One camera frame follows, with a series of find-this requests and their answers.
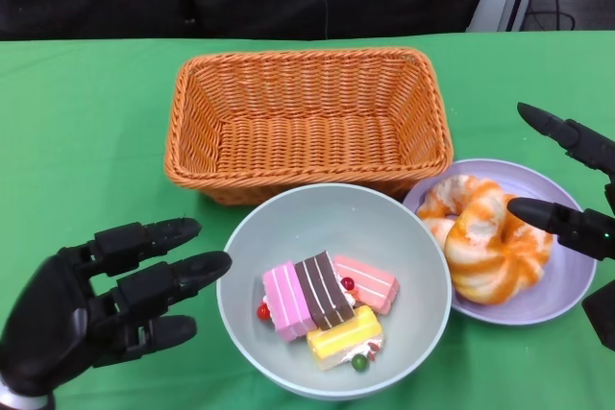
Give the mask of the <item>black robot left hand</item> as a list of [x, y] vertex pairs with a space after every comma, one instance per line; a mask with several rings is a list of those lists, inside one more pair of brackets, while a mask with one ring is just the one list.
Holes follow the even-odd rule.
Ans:
[[200, 230], [192, 218], [131, 223], [44, 260], [1, 334], [2, 408], [50, 409], [54, 391], [90, 368], [134, 361], [192, 339], [195, 320], [167, 311], [223, 277], [231, 257], [215, 251], [139, 265]]

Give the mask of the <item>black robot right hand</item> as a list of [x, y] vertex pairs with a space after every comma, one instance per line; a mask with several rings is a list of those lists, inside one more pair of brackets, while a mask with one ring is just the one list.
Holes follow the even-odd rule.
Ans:
[[[609, 177], [604, 194], [614, 206], [614, 141], [579, 122], [563, 120], [543, 109], [517, 104], [523, 120], [553, 139], [566, 155]], [[508, 211], [523, 222], [557, 237], [560, 245], [602, 261], [614, 257], [614, 219], [593, 209], [575, 210], [537, 199], [515, 198]]]

